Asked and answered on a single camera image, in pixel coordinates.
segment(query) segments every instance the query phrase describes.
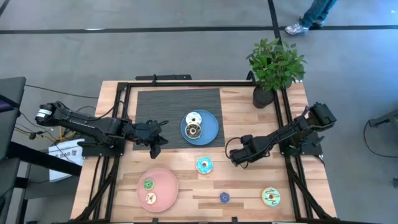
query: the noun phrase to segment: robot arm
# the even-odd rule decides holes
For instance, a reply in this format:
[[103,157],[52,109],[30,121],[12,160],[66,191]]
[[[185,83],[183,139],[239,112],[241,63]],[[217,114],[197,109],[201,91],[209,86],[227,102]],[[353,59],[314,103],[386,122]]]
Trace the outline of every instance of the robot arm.
[[168,141],[159,134],[161,126],[167,121],[158,123],[148,120],[146,123],[132,124],[129,119],[90,116],[72,111],[63,103],[40,105],[35,120],[41,126],[62,126],[80,134],[92,137],[96,144],[112,148],[117,139],[134,141],[137,144],[150,146],[150,157],[155,159],[160,147]]
[[[229,158],[235,166],[243,162],[255,162],[263,157],[268,157],[272,147],[280,142],[288,145],[291,151],[299,151],[307,143],[307,137],[315,134],[315,132],[333,127],[335,122],[336,118],[327,105],[315,103],[306,108],[302,115],[295,118],[293,122],[267,136],[242,136],[240,140],[243,149],[230,150]],[[319,144],[321,140],[322,138],[317,138],[316,144]]]

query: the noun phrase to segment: person's leg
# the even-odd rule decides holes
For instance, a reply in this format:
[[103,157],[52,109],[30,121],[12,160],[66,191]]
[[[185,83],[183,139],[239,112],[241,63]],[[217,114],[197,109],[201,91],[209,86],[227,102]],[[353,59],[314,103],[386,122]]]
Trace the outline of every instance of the person's leg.
[[303,19],[294,25],[287,26],[285,32],[290,35],[306,34],[310,26],[317,21],[328,3],[329,0],[314,0],[311,7],[305,12]]
[[322,13],[318,16],[319,21],[325,21],[326,16],[329,13],[329,10],[333,7],[337,0],[329,0],[328,4],[326,4],[325,8],[323,9]]

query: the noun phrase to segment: black plant pot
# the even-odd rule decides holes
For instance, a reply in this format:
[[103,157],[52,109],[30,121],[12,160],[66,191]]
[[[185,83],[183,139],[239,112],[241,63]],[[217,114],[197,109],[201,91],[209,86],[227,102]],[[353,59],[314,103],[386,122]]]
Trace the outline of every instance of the black plant pot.
[[255,87],[253,91],[253,105],[256,108],[263,109],[274,101],[275,94],[272,90],[263,90],[261,87]]

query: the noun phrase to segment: pink plate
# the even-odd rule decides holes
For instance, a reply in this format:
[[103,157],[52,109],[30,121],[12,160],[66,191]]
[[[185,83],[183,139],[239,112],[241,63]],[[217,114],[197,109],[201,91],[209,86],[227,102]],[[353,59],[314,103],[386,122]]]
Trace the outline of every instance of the pink plate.
[[[154,188],[152,190],[144,189],[144,181],[151,179],[154,181]],[[156,194],[156,202],[149,205],[145,201],[148,193]],[[137,185],[137,196],[141,206],[150,212],[163,212],[170,208],[178,195],[178,182],[174,174],[164,168],[155,168],[148,170],[139,179]]]

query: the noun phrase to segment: gray mat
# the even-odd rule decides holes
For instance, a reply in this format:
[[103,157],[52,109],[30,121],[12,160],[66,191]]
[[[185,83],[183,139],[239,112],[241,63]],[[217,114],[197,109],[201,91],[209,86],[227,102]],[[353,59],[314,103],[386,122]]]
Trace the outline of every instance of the gray mat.
[[[217,137],[205,146],[190,144],[181,135],[181,121],[193,110],[209,111],[218,121]],[[136,122],[144,123],[148,119],[155,119],[158,122],[169,121],[168,124],[162,126],[160,135],[169,140],[168,144],[161,146],[162,149],[223,147],[225,145],[220,89],[139,91]],[[134,149],[149,149],[149,147],[134,145]]]

